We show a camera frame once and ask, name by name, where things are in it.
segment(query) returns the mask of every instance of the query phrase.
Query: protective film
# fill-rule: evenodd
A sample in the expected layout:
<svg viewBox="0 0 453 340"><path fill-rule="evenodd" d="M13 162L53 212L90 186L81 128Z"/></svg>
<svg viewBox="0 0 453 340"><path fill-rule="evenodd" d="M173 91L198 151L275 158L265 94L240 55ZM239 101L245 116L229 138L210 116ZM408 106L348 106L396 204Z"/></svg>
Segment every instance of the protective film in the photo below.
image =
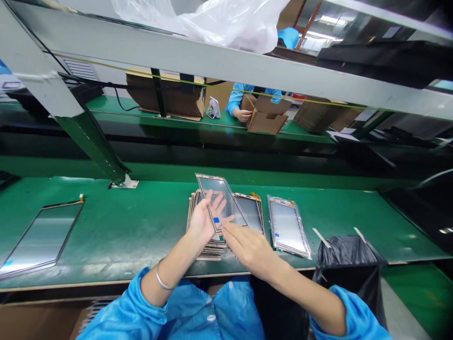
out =
<svg viewBox="0 0 453 340"><path fill-rule="evenodd" d="M293 201L270 196L268 205L274 247L311 259L310 245L297 205Z"/></svg>

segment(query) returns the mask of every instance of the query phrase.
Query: metal bracket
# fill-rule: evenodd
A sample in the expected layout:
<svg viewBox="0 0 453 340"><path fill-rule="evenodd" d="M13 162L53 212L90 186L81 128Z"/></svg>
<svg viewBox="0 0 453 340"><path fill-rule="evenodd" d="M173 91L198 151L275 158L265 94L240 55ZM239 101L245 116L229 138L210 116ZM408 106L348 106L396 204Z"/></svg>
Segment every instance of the metal bracket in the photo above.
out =
<svg viewBox="0 0 453 340"><path fill-rule="evenodd" d="M157 103L159 104L159 111L162 117L167 116L167 109L165 108L165 98L162 91L162 80L160 78L160 71L158 68L151 68L151 73L154 76L152 78L154 87L156 89Z"/></svg>
<svg viewBox="0 0 453 340"><path fill-rule="evenodd" d="M126 178L123 183L115 184L115 183L110 183L109 189L110 188L122 188L122 189L135 189L138 185L139 181L131 180L128 174L126 174Z"/></svg>

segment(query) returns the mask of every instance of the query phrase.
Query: green metal post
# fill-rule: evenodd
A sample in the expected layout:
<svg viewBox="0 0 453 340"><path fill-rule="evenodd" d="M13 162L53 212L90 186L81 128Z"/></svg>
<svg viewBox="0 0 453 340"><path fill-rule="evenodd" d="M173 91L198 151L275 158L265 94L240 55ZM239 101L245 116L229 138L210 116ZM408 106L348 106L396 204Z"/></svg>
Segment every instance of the green metal post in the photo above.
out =
<svg viewBox="0 0 453 340"><path fill-rule="evenodd" d="M386 120L387 118L390 118L392 115L394 114L394 112L391 112L391 111L384 111L382 112L379 117L377 117L376 119L374 119L374 121L370 122L367 126L365 127L362 127L361 129L359 129L358 131L355 131L352 135L354 137L356 137L357 139L362 139L364 137L366 137L366 135L373 131L375 128L377 128L384 120Z"/></svg>
<svg viewBox="0 0 453 340"><path fill-rule="evenodd" d="M55 117L56 121L113 183L123 183L129 169L111 149L90 114Z"/></svg>

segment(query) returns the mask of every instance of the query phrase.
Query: person's left hand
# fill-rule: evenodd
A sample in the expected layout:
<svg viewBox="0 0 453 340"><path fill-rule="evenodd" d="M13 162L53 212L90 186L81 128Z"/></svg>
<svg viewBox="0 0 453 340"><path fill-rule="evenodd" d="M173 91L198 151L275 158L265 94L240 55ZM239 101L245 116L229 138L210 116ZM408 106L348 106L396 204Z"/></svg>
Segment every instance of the person's left hand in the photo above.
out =
<svg viewBox="0 0 453 340"><path fill-rule="evenodd" d="M223 195L218 195L216 199L211 203L212 190L206 193L206 198L202 199L200 203L195 207L190 219L188 234L191 234L196 240L200 241L200 244L204 247L209 240L214 236L214 226L212 225L212 219L209 215L208 206L211 209L211 213L214 217L222 216L222 210L227 204L227 200L223 198ZM231 222L235 219L234 215L220 218L220 222L224 225L227 222Z"/></svg>

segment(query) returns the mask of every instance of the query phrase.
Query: blue smock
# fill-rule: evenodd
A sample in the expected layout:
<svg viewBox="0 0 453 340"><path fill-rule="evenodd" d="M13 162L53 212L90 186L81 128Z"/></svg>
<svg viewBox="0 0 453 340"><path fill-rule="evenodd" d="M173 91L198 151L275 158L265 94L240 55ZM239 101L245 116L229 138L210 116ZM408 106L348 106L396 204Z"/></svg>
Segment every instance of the blue smock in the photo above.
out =
<svg viewBox="0 0 453 340"><path fill-rule="evenodd" d="M235 109L239 109L239 104L241 103L242 96L244 96L244 92L239 92L239 91L254 91L255 86L253 85L246 85L246 84L241 84L241 83L235 83L233 86L233 90L230 95L230 100L228 101L228 105L226 106L226 110L230 113L232 117L233 116L233 111ZM266 89L264 91L266 94L271 94L274 96L281 96L282 92L280 90L273 90L273 89ZM275 98L272 97L272 101L275 104L280 103L281 98Z"/></svg>
<svg viewBox="0 0 453 340"><path fill-rule="evenodd" d="M181 280L166 304L154 307L140 290L140 281L149 271L147 267L138 273L121 297L99 311L78 340L265 339L248 276L236 277L213 297ZM330 290L346 306L345 339L391 339L357 295L338 286ZM311 323L318 340L341 339Z"/></svg>
<svg viewBox="0 0 453 340"><path fill-rule="evenodd" d="M283 39L283 42L285 43L287 48L293 50L299 41L299 31L296 30L295 28L288 27L278 31L278 37ZM232 117L234 117L233 111L235 109L239 109L239 104L241 103L242 96L244 95L243 92L239 92L238 90L254 91L255 86L235 83L235 85L233 86L233 91L231 92L230 95L230 100L228 101L228 105L226 106L226 110L230 113ZM280 90L273 89L266 89L264 93L271 94L274 96L282 95L282 92ZM280 98L272 98L272 101L275 104L278 104L280 102Z"/></svg>

